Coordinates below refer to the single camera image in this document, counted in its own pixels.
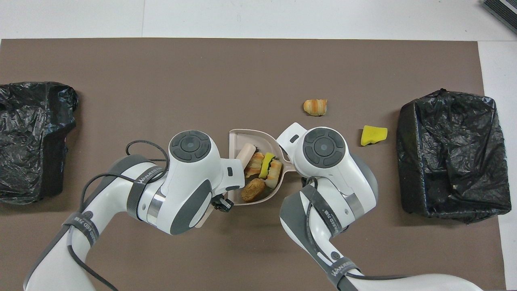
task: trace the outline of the gray velcro strap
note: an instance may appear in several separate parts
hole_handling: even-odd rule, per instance
[[[312,203],[312,206],[321,216],[328,230],[332,234],[332,237],[340,234],[343,228],[339,223],[338,217],[316,188],[311,185],[307,185],[301,189],[301,192],[307,197],[307,199]]]
[[[93,221],[80,212],[72,213],[63,225],[71,225],[80,230],[88,239],[90,246],[93,246],[99,238],[99,230],[97,230]]]
[[[330,270],[327,272],[327,277],[332,284],[341,291],[356,291],[357,289],[345,277],[346,273],[352,269],[359,268],[357,268],[356,264],[352,260],[343,256],[330,266]]]
[[[161,172],[163,172],[163,168],[160,166],[150,167],[133,182],[133,186],[129,191],[129,196],[126,203],[126,209],[129,216],[131,216],[134,219],[141,220],[140,218],[138,218],[137,214],[140,197],[142,197],[142,194],[145,190],[145,186],[147,186],[149,181]]]

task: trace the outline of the food item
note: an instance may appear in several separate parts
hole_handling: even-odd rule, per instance
[[[362,129],[361,146],[364,147],[369,143],[376,143],[381,140],[385,140],[387,137],[387,128],[365,125]]]
[[[260,175],[258,176],[259,178],[265,179],[267,177],[269,164],[271,163],[271,160],[273,160],[274,157],[275,155],[273,155],[272,153],[266,153],[266,156],[264,156],[264,160],[262,161]]]
[[[311,99],[303,103],[305,112],[312,116],[321,116],[327,113],[327,99]]]
[[[239,154],[237,155],[237,159],[239,159],[240,162],[242,163],[243,169],[246,168],[246,165],[251,160],[251,157],[253,156],[253,154],[255,153],[256,150],[257,150],[256,146],[254,146],[248,142],[244,144],[244,146],[242,147],[242,150],[240,150]]]
[[[244,202],[252,202],[260,195],[260,193],[262,193],[265,187],[266,184],[263,180],[255,178],[251,180],[248,185],[242,188],[240,191],[240,196]]]
[[[256,152],[251,156],[251,159],[244,169],[244,175],[246,178],[251,177],[252,175],[260,173],[262,169],[262,161],[264,160],[264,155],[260,152]]]
[[[282,171],[282,163],[277,161],[276,159],[271,161],[271,166],[269,167],[269,171],[266,179],[266,186],[271,189],[274,189],[278,185],[278,179],[280,177],[280,172]]]

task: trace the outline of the bread piece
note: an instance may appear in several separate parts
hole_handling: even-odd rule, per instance
[[[282,163],[276,159],[272,160],[271,166],[269,167],[269,172],[267,173],[266,186],[271,189],[275,189],[275,187],[278,185],[278,179],[280,178],[281,172]]]
[[[252,202],[266,187],[263,180],[255,178],[244,186],[240,191],[240,196],[244,202]]]
[[[257,152],[251,156],[251,160],[249,161],[246,168],[244,168],[244,175],[246,176],[246,178],[249,178],[252,175],[260,173],[263,160],[264,160],[264,155],[262,153]]]
[[[321,116],[327,113],[327,99],[311,99],[303,103],[305,112],[312,116]]]

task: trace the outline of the yellow sponge piece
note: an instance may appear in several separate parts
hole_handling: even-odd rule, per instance
[[[362,128],[361,146],[366,146],[369,143],[376,143],[385,140],[388,137],[388,129],[385,127],[375,127],[365,125]]]

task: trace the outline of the round center button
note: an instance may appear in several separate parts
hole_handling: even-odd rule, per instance
[[[314,150],[320,156],[329,156],[334,152],[334,143],[332,140],[322,137],[314,143]]]
[[[186,152],[195,152],[199,149],[201,141],[196,136],[187,136],[181,141],[181,148]]]

